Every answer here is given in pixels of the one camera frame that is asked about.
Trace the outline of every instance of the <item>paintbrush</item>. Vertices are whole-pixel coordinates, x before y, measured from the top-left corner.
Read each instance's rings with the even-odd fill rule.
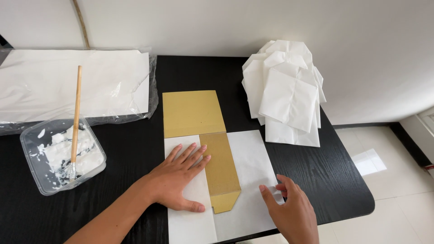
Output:
[[[76,93],[76,109],[74,112],[74,128],[72,131],[72,147],[71,147],[71,165],[69,172],[69,181],[74,181],[76,178],[76,160],[77,160],[77,141],[79,135],[79,118],[80,118],[80,95],[81,95],[81,69],[77,74],[77,93]]]

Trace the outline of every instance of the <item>hand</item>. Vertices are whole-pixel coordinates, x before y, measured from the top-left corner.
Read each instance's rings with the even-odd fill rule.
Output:
[[[277,175],[277,179],[282,183],[276,189],[288,198],[282,205],[277,204],[266,186],[259,186],[277,229],[290,244],[319,244],[315,212],[306,194],[290,178]]]
[[[157,202],[173,210],[205,211],[203,204],[189,201],[182,196],[185,186],[211,159],[211,155],[207,155],[197,165],[191,167],[206,151],[207,145],[203,145],[188,157],[195,148],[196,143],[191,144],[175,159],[176,154],[182,149],[182,144],[179,144],[170,152],[166,160],[139,180],[140,184],[145,186],[147,194],[145,197],[150,199],[151,203]]]

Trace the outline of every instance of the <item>white glue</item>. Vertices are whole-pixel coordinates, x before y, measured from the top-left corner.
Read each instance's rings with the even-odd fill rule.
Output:
[[[39,154],[32,154],[39,160],[40,155],[45,155],[47,163],[50,166],[50,172],[54,173],[59,180],[59,185],[64,186],[69,183],[69,166],[71,162],[73,126],[63,133],[57,133],[51,136],[51,144],[44,147],[44,144],[38,146]],[[84,175],[95,169],[104,161],[104,155],[96,144],[95,139],[90,134],[86,125],[80,124],[77,142],[77,160],[76,175]]]

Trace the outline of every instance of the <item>black table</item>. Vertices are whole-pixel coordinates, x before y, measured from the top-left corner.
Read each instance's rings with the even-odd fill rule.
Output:
[[[246,58],[159,56],[156,79],[162,92],[216,90],[227,132],[261,131],[250,119],[242,88]],[[370,214],[368,187],[321,110],[321,147],[265,143],[274,172],[306,192],[318,224]],[[0,240],[3,243],[62,243],[108,207],[131,184],[164,160],[162,100],[151,119],[92,127],[107,154],[107,167],[79,187],[46,197],[30,173],[19,135],[0,136]],[[278,231],[257,233],[231,243]],[[168,243],[167,209],[151,205],[124,243]]]

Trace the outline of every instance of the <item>yellow cardboard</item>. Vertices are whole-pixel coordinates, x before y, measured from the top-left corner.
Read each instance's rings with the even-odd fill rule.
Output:
[[[164,138],[225,132],[215,91],[163,93]]]
[[[226,132],[199,135],[211,160],[205,167],[214,213],[230,211],[241,192]]]

